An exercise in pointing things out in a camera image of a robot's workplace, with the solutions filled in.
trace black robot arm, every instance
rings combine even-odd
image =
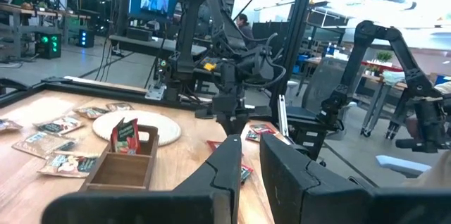
[[[230,9],[225,0],[179,1],[183,14],[176,52],[169,58],[169,67],[166,70],[169,72],[166,77],[167,88],[172,89],[172,93],[178,93],[179,90],[173,90],[180,89],[181,83],[192,78],[192,40],[199,7],[206,2],[213,18],[211,49],[214,56],[220,58],[214,70],[221,74],[218,81],[214,77],[219,93],[212,99],[211,112],[216,114],[217,121],[227,135],[240,134],[249,119],[249,113],[252,112],[245,108],[244,86],[270,86],[282,78],[285,69],[281,68],[282,73],[274,79],[274,67],[277,65],[272,63],[271,48],[268,44],[250,50],[246,48],[242,33],[230,17]]]
[[[401,32],[394,28],[374,25],[365,20],[356,26],[354,34],[354,48],[343,74],[341,83],[335,88],[331,96],[322,102],[321,112],[317,118],[326,124],[337,122],[338,112],[352,99],[350,86],[356,80],[366,49],[373,40],[382,39],[390,42],[395,55],[405,73],[405,79],[415,103],[415,112],[419,120],[419,130],[422,142],[403,141],[398,147],[411,148],[414,151],[437,152],[437,149],[448,149],[445,138],[445,113],[442,109],[442,94],[429,82],[426,74],[418,67]]]

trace yellow label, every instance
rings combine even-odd
[[[216,68],[216,64],[205,63],[204,68],[211,71],[214,70],[214,68]]]

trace wooden tray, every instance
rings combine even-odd
[[[141,153],[136,155],[113,153],[109,144],[86,178],[80,192],[149,190],[158,149],[158,128],[138,125],[138,130],[149,134],[149,141],[140,142]]]

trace snack packet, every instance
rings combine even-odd
[[[127,103],[107,104],[106,107],[110,111],[131,111],[131,110],[133,110],[133,107]]]
[[[98,154],[55,151],[50,154],[47,163],[38,170],[38,173],[67,178],[85,178],[95,167],[98,158]]]
[[[255,133],[253,130],[249,130],[246,135],[246,140],[250,140],[253,142],[260,142],[260,136]]]
[[[265,133],[265,132],[275,134],[275,132],[265,124],[251,125],[251,129],[258,135]]]
[[[46,158],[53,151],[70,150],[76,143],[76,139],[69,137],[53,135],[48,132],[37,132],[25,140],[16,142],[13,148],[40,158]]]
[[[66,134],[83,126],[77,116],[61,116],[48,122],[34,124],[38,130],[60,135]]]
[[[122,154],[140,153],[140,135],[138,134],[138,119],[124,123],[124,118],[111,132],[111,151]]]
[[[246,179],[251,175],[252,171],[254,171],[252,168],[241,164],[241,184],[246,182]]]
[[[20,130],[22,128],[21,125],[14,123],[8,119],[0,119],[0,132],[2,131],[11,131],[11,130]]]
[[[95,119],[101,117],[104,114],[107,114],[110,111],[104,108],[87,107],[87,108],[76,108],[75,110],[73,110],[73,112],[77,113],[83,118]]]

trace white round plate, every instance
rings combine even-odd
[[[138,125],[150,125],[157,127],[158,134],[160,135],[158,141],[159,146],[164,146],[176,141],[182,133],[180,126],[174,120],[158,113],[146,111],[110,112],[96,119],[92,123],[92,129],[97,136],[105,140],[110,140],[111,131],[122,118],[125,118],[125,122],[137,118]],[[147,133],[140,132],[140,140],[149,140],[149,135]]]

